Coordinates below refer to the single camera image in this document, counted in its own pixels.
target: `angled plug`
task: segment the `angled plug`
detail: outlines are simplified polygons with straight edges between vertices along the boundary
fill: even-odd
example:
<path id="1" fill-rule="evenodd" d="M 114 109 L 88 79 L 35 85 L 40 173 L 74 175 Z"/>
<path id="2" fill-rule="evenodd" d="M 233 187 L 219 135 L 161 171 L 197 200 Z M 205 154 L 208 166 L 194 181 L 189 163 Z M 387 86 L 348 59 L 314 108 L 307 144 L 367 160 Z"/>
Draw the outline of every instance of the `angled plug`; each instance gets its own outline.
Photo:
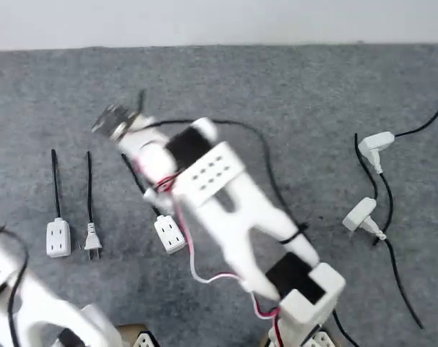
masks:
<path id="1" fill-rule="evenodd" d="M 383 172 L 379 161 L 379 152 L 388 148 L 394 142 L 394 139 L 395 137 L 392 132 L 380 132 L 379 134 L 365 137 L 358 144 L 358 150 L 373 165 L 377 174 Z"/>
<path id="2" fill-rule="evenodd" d="M 343 219 L 343 225 L 352 232 L 360 227 L 365 231 L 374 234 L 380 240 L 385 240 L 385 233 L 379 229 L 379 226 L 375 223 L 372 217 L 370 217 L 376 206 L 377 201 L 375 199 L 372 199 L 371 197 L 363 198 Z"/>

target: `white power strip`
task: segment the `white power strip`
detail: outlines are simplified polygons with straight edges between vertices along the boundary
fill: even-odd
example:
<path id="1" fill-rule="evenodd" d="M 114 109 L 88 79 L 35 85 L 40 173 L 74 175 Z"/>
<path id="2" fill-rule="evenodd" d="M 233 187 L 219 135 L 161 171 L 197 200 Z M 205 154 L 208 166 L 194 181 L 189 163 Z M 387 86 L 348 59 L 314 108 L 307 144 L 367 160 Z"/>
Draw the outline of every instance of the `white power strip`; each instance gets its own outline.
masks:
<path id="1" fill-rule="evenodd" d="M 184 248 L 186 244 L 184 235 L 170 215 L 159 215 L 154 226 L 168 254 Z"/>

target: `power cord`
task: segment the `power cord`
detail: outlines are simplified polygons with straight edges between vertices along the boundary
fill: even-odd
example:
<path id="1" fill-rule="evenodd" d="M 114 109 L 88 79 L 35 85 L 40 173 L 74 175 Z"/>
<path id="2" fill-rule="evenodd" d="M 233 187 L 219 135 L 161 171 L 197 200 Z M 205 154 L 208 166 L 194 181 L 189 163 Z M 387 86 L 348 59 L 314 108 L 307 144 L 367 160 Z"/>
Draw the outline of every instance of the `power cord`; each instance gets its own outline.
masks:
<path id="1" fill-rule="evenodd" d="M 22 247 L 23 253 L 25 254 L 22 267 L 20 268 L 17 279 L 14 285 L 12 286 L 12 291 L 10 292 L 9 301 L 7 303 L 7 315 L 9 320 L 10 336 L 12 337 L 12 344 L 14 347 L 21 347 L 20 342 L 18 340 L 17 330 L 15 328 L 13 310 L 14 310 L 15 294 L 17 293 L 18 287 L 20 286 L 23 276 L 25 275 L 25 271 L 28 266 L 28 261 L 30 259 L 30 254 L 28 252 L 26 243 L 17 234 L 6 229 L 5 226 L 0 226 L 0 234 L 6 234 L 8 237 L 18 242 L 18 244 Z"/>
<path id="2" fill-rule="evenodd" d="M 140 192 L 142 193 L 142 195 L 145 194 L 145 192 L 147 191 L 146 188 L 142 185 L 142 182 L 139 180 L 138 175 L 136 174 L 134 168 L 132 167 L 131 162 L 129 161 L 127 155 L 125 155 L 124 153 L 121 154 L 121 158 L 123 159 L 123 162 L 126 164 L 127 168 L 129 169 L 129 172 L 132 175 L 132 178 L 134 179 L 135 184 L 137 185 L 137 187 L 139 188 Z M 156 216 L 158 217 L 159 215 L 161 215 L 161 212 L 159 211 L 159 209 L 156 208 L 156 206 L 151 205 L 151 208 L 153 210 L 153 212 L 156 214 Z"/>
<path id="3" fill-rule="evenodd" d="M 87 214 L 89 215 L 89 223 L 94 223 L 92 216 L 92 159 L 90 152 L 86 152 L 87 160 Z"/>
<path id="4" fill-rule="evenodd" d="M 335 323 L 338 326 L 338 329 L 340 330 L 341 334 L 343 334 L 343 336 L 345 337 L 345 339 L 348 340 L 352 346 L 359 347 L 358 343 L 355 342 L 355 340 L 351 336 L 349 336 L 346 330 L 344 330 L 344 327 L 343 325 L 341 325 L 340 318 L 335 309 L 333 310 L 333 318 L 335 318 Z"/>
<path id="5" fill-rule="evenodd" d="M 402 296 L 402 299 L 404 300 L 405 305 L 407 306 L 408 311 L 411 313 L 416 324 L 420 327 L 420 329 L 424 329 L 423 323 L 421 322 L 418 315 L 415 313 L 415 310 L 413 309 L 412 304 L 408 300 L 407 294 L 405 293 L 405 289 L 402 285 L 402 281 L 400 280 L 398 265 L 397 265 L 397 262 L 395 259 L 394 248 L 392 247 L 391 241 L 389 239 L 385 239 L 385 243 L 386 243 L 388 250 L 390 251 L 392 270 L 394 271 L 395 282 L 398 284 L 400 295 Z"/>
<path id="6" fill-rule="evenodd" d="M 92 260 L 92 253 L 97 254 L 97 258 L 100 258 L 100 249 L 102 244 L 95 232 L 95 224 L 92 214 L 92 158 L 90 152 L 86 152 L 87 158 L 87 214 L 89 215 L 89 223 L 87 224 L 87 236 L 84 245 L 84 249 L 88 251 L 89 260 Z"/>
<path id="7" fill-rule="evenodd" d="M 404 136 L 404 135 L 410 135 L 410 134 L 415 134 L 417 132 L 420 132 L 421 130 L 429 127 L 431 125 L 431 123 L 436 120 L 437 117 L 438 117 L 438 109 L 437 109 L 436 113 L 425 124 L 423 124 L 421 127 L 418 127 L 418 128 L 416 128 L 414 130 L 410 130 L 408 132 L 401 132 L 400 134 L 395 135 L 395 137 L 401 137 L 401 136 Z"/>
<path id="8" fill-rule="evenodd" d="M 436 115 L 438 116 L 438 111 L 434 115 L 433 120 L 437 118 Z M 375 180 L 373 179 L 372 173 L 367 168 L 367 166 L 365 165 L 364 160 L 362 159 L 360 153 L 358 152 L 357 141 L 358 141 L 357 133 L 355 133 L 354 134 L 354 145 L 355 145 L 355 149 L 356 149 L 357 159 L 358 159 L 359 163 L 361 164 L 362 168 L 364 169 L 366 175 L 369 177 L 369 180 L 372 183 L 372 186 L 374 187 L 374 194 L 375 194 L 375 199 L 376 199 L 377 196 L 378 196 L 377 184 L 376 184 Z M 385 224 L 384 224 L 384 226 L 382 228 L 382 232 L 385 234 L 386 231 L 388 230 L 390 224 L 391 224 L 391 221 L 392 221 L 392 214 L 394 212 L 394 200 L 392 198 L 392 192 L 391 192 L 390 185 L 388 184 L 385 175 L 383 173 L 380 173 L 379 176 L 380 176 L 381 180 L 383 181 L 383 183 L 385 185 L 385 188 L 386 188 L 386 191 L 387 191 L 388 200 L 389 200 L 389 210 L 388 210 L 388 214 L 387 214 L 387 220 L 386 220 L 386 222 L 385 222 Z M 380 239 L 377 237 L 374 240 L 373 245 L 376 245 L 379 240 Z M 416 324 L 420 327 L 420 329 L 424 329 L 423 323 L 421 322 L 421 320 L 418 317 L 418 315 L 415 313 L 415 310 L 413 309 L 410 301 L 408 300 L 408 297 L 407 297 L 407 294 L 405 293 L 405 289 L 403 287 L 402 281 L 400 280 L 399 270 L 398 270 L 397 262 L 396 262 L 396 259 L 395 259 L 395 253 L 394 253 L 394 249 L 392 247 L 391 241 L 389 239 L 385 239 L 384 241 L 386 242 L 387 248 L 388 248 L 388 250 L 390 252 L 392 269 L 394 271 L 394 277 L 395 277 L 395 281 L 396 281 L 396 283 L 398 285 L 400 295 L 402 296 L 403 301 L 405 302 L 405 305 L 407 306 L 408 311 L 411 313 L 411 315 L 412 315 L 413 319 L 415 320 Z"/>
<path id="9" fill-rule="evenodd" d="M 386 192 L 387 192 L 387 198 L 388 198 L 388 203 L 389 203 L 389 210 L 387 211 L 387 220 L 386 220 L 386 223 L 385 223 L 385 225 L 383 226 L 383 229 L 382 229 L 383 233 L 386 233 L 387 229 L 390 227 L 390 224 L 391 224 L 391 221 L 392 221 L 392 214 L 394 213 L 394 199 L 392 198 L 391 187 L 387 183 L 385 174 L 384 173 L 380 173 L 379 177 L 381 177 L 381 180 L 385 184 L 385 188 L 386 188 Z M 379 238 L 376 238 L 373 241 L 373 245 L 376 246 L 378 241 L 379 241 Z"/>
<path id="10" fill-rule="evenodd" d="M 53 187 L 55 191 L 55 209 L 57 212 L 57 218 L 61 218 L 61 212 L 60 212 L 60 199 L 59 199 L 59 184 L 57 183 L 57 152 L 52 149 L 51 150 L 51 156 L 52 156 L 52 173 L 53 173 Z"/>

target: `white wire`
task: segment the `white wire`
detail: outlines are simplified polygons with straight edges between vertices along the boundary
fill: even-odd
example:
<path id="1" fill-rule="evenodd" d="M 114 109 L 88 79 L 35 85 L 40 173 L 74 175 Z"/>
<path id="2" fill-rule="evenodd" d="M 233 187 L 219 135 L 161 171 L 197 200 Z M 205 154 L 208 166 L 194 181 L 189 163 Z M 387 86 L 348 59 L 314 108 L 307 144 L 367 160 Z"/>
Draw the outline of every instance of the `white wire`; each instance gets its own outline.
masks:
<path id="1" fill-rule="evenodd" d="M 187 245 L 189 246 L 189 252 L 190 252 L 190 272 L 192 273 L 193 279 L 195 279 L 197 282 L 203 283 L 203 284 L 210 284 L 214 280 L 218 280 L 219 278 L 233 278 L 234 280 L 237 280 L 238 282 L 241 280 L 240 277 L 234 273 L 219 273 L 216 276 L 213 276 L 209 279 L 205 279 L 198 275 L 197 270 L 195 269 L 195 247 L 193 244 L 193 238 L 192 234 L 190 233 L 189 227 L 184 221 L 181 208 L 174 202 L 175 211 L 177 214 L 177 218 L 179 219 L 179 224 L 181 227 L 181 230 L 184 232 L 185 237 L 187 239 Z M 253 292 L 249 293 L 251 296 L 251 300 L 253 301 L 253 310 L 256 314 L 256 317 L 260 318 L 261 320 L 271 320 L 276 314 L 269 314 L 264 315 L 259 313 L 258 309 L 258 303 L 256 296 Z"/>

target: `two-prong plug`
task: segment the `two-prong plug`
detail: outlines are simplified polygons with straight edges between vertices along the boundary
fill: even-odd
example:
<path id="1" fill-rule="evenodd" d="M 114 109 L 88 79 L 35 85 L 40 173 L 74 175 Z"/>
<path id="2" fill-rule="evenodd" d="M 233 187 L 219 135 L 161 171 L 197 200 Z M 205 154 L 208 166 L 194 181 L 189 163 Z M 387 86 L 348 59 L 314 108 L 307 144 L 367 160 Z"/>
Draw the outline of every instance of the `two-prong plug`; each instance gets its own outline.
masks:
<path id="1" fill-rule="evenodd" d="M 100 258 L 100 248 L 102 248 L 102 244 L 100 243 L 100 239 L 95 232 L 95 224 L 88 223 L 86 244 L 84 245 L 84 249 L 89 252 L 89 260 L 92 259 L 93 252 L 97 254 L 97 258 Z"/>
<path id="2" fill-rule="evenodd" d="M 370 217 L 376 206 L 377 201 L 375 199 L 371 197 L 363 198 L 343 219 L 343 225 L 352 232 L 360 227 L 384 241 L 386 234 L 383 233 L 372 217 Z"/>

